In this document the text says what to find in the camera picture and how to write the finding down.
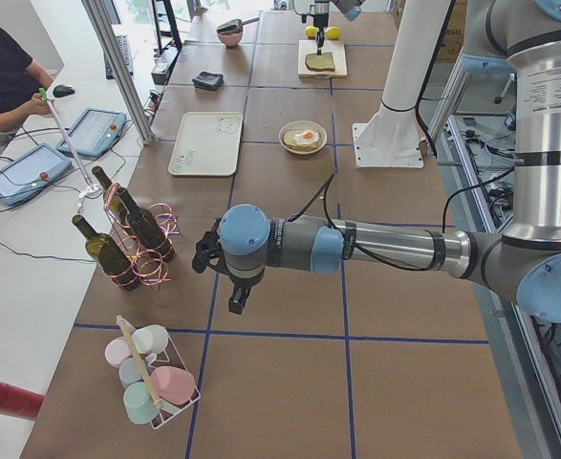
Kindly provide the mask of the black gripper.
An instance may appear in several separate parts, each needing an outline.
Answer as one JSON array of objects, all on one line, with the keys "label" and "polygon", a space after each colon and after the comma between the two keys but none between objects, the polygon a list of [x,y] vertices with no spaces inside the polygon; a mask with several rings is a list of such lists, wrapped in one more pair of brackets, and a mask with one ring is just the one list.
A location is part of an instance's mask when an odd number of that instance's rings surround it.
[{"label": "black gripper", "polygon": [[227,302],[228,310],[233,314],[241,315],[246,307],[251,287],[263,278],[265,264],[253,253],[236,255],[220,248],[218,255],[216,271],[228,276],[234,284]]},{"label": "black gripper", "polygon": [[316,27],[316,54],[321,55],[325,43],[325,28],[329,22],[329,0],[314,0],[312,4],[313,25]]}]

